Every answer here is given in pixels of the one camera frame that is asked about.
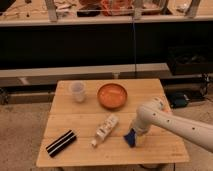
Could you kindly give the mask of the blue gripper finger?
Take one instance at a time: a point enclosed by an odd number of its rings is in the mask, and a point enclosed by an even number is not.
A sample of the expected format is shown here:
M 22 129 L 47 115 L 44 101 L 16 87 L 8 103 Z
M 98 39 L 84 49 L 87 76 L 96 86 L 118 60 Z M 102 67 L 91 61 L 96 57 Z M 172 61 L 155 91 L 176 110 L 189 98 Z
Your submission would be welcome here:
M 124 140 L 126 143 L 133 148 L 136 145 L 136 132 L 133 129 L 124 136 Z

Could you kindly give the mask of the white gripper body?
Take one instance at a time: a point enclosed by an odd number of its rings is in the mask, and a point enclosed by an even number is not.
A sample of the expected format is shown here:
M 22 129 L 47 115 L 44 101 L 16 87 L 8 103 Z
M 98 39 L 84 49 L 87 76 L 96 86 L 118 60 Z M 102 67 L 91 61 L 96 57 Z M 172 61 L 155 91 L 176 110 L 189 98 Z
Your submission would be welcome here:
M 149 131 L 150 125 L 134 119 L 130 124 L 130 129 L 133 129 L 136 132 L 137 142 L 138 137 L 145 135 Z

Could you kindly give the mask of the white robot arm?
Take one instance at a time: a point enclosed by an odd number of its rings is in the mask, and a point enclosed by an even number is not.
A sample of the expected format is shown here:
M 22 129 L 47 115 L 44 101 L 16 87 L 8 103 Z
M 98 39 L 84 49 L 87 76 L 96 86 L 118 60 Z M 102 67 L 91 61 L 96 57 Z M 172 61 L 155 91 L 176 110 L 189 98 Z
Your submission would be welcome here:
M 142 103 L 136 110 L 136 117 L 130 124 L 124 140 L 131 147 L 136 146 L 136 138 L 145 135 L 152 125 L 166 129 L 205 150 L 213 153 L 213 125 L 168 114 L 160 98 Z

